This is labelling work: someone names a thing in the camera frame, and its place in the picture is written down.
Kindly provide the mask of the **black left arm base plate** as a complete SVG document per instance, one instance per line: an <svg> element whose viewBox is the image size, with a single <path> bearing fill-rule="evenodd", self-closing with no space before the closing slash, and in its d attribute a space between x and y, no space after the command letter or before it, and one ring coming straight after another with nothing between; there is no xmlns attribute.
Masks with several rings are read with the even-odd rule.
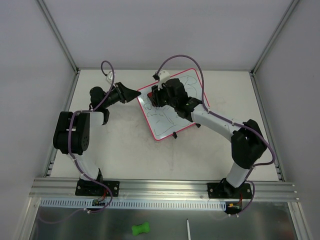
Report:
<svg viewBox="0 0 320 240"><path fill-rule="evenodd" d="M103 184L106 185L113 197L119 196L119 190L120 190L120 182L115 180L104 180ZM85 197L101 197L106 188L94 183L89 180L83 180L79 179L77 181L76 189L75 189L75 195L76 196L85 196Z"/></svg>

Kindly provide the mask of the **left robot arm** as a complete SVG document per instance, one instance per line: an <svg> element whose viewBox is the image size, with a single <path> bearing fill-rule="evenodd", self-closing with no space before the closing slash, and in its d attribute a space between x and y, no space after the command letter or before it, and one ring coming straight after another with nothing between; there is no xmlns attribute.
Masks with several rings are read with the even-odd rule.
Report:
<svg viewBox="0 0 320 240"><path fill-rule="evenodd" d="M93 195L99 195L105 188L101 170L93 161L84 157L84 152L90 144L90 130L108 123L110 116L108 107L117 102L129 103L139 97L141 92L117 82L108 92L99 86L93 87L89 95L88 110L60 112L53 136L53 146L70 157L80 174L79 178L88 182L87 189Z"/></svg>

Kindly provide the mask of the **red whiteboard eraser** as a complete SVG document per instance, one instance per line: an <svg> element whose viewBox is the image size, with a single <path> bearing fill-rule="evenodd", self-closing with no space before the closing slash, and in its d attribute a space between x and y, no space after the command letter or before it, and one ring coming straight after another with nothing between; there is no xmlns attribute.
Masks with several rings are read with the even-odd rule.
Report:
<svg viewBox="0 0 320 240"><path fill-rule="evenodd" d="M152 92L149 92L149 93L147 94L147 96L148 96L148 98L149 98L151 101L154 99Z"/></svg>

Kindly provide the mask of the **pink framed whiteboard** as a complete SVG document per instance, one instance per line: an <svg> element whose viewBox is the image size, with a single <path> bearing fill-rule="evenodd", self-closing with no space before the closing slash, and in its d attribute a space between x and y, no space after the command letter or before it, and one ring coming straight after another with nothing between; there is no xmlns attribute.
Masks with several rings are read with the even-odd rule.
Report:
<svg viewBox="0 0 320 240"><path fill-rule="evenodd" d="M195 124L189 113L202 102L203 94L202 81L194 68L173 74L162 87L155 82L138 91L138 103L156 141L176 138L178 132Z"/></svg>

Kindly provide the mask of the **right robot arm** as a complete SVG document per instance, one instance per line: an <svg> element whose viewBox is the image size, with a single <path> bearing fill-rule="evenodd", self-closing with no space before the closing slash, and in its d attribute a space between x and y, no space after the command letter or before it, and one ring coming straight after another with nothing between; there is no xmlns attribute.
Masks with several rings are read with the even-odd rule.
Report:
<svg viewBox="0 0 320 240"><path fill-rule="evenodd" d="M180 118L205 126L230 141L233 164L223 190L230 198L239 195L254 163L267 149L257 122L250 119L237 123L209 111L203 100L188 96L178 78L167 80L161 87L153 86L147 97L154 107L170 106Z"/></svg>

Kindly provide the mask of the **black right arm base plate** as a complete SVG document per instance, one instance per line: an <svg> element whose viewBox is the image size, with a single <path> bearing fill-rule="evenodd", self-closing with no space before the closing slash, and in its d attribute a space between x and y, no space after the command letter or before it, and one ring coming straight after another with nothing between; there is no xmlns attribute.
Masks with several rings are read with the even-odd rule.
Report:
<svg viewBox="0 0 320 240"><path fill-rule="evenodd" d="M252 194L251 185L243 182L239 187L233 187L224 178L220 182L208 182L207 194L210 199L250 199Z"/></svg>

